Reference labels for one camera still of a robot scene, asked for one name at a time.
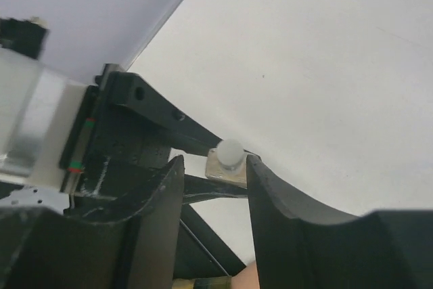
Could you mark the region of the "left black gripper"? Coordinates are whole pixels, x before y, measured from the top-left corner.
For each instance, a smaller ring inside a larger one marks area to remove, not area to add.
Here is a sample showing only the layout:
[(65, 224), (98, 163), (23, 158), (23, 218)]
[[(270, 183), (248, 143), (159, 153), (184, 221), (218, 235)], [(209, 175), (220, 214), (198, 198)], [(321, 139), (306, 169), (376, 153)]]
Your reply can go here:
[[(60, 167), (66, 217), (173, 217), (172, 148), (206, 156), (222, 139), (169, 102), (138, 74), (104, 67), (87, 87)], [(183, 204), (247, 198), (237, 185), (185, 175)]]

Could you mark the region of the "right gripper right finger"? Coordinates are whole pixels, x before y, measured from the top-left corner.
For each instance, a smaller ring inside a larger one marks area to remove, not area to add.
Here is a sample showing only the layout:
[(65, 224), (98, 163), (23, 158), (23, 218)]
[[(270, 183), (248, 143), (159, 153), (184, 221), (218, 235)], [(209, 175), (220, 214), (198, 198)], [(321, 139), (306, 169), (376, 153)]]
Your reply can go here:
[(431, 288), (432, 212), (357, 217), (306, 195), (259, 158), (246, 161), (261, 288)]

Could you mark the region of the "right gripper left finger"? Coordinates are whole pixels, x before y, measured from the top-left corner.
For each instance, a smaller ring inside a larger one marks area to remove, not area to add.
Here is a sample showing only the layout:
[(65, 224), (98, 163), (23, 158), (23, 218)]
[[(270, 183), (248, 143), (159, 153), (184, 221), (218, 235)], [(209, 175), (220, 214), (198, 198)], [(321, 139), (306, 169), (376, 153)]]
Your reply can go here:
[(184, 159), (104, 204), (1, 210), (2, 288), (170, 288)]

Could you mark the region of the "beige nail polish bottle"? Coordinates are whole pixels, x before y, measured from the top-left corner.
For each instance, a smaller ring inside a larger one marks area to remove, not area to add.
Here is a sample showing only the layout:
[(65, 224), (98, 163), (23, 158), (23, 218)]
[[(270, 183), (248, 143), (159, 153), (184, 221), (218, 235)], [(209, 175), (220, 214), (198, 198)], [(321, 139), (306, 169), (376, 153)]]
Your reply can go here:
[(235, 139), (222, 140), (208, 152), (205, 168), (206, 178), (246, 189), (247, 155), (239, 141)]

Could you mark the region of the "yellow plaid sleeve forearm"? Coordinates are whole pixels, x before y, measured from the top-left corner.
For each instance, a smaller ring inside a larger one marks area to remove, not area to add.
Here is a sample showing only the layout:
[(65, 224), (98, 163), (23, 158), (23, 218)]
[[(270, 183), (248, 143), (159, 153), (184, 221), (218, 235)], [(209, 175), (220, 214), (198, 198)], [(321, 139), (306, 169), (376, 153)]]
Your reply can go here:
[(172, 289), (232, 289), (232, 277), (176, 279), (173, 281)]

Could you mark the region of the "person's hand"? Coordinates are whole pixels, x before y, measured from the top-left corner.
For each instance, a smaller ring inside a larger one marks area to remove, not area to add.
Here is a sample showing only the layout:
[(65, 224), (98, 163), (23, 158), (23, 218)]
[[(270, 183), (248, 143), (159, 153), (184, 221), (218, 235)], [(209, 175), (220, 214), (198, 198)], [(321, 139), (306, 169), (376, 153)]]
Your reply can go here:
[(231, 278), (231, 289), (259, 289), (256, 261)]

